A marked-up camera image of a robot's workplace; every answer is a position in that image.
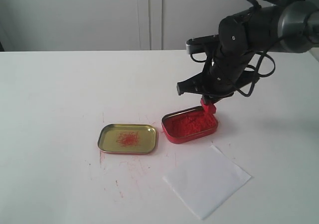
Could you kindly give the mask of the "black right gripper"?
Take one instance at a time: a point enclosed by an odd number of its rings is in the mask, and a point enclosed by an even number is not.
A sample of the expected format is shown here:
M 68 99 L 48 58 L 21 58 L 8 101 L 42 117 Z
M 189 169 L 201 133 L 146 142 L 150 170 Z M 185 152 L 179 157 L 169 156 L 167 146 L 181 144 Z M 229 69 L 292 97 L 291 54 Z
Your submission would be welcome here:
M 177 83 L 178 95 L 203 95 L 204 105 L 215 104 L 223 98 L 233 96 L 236 91 L 245 97 L 250 96 L 249 93 L 243 93 L 241 88 L 248 84 L 254 88 L 258 81 L 255 68 L 252 71 L 245 70 L 255 54 L 254 51 L 246 51 L 238 55 L 218 47 L 213 52 L 213 65 L 208 70 Z

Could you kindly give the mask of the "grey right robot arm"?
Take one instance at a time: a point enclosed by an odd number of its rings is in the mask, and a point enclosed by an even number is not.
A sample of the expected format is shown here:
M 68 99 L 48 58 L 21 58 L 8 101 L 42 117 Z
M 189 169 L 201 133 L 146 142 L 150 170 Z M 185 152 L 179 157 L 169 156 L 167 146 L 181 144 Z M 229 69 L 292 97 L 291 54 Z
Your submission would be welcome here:
M 304 53 L 319 44 L 319 9 L 309 1 L 250 8 L 224 18 L 218 33 L 189 39 L 190 56 L 205 53 L 202 71 L 177 84 L 179 95 L 202 95 L 216 103 L 249 86 L 249 97 L 270 52 Z

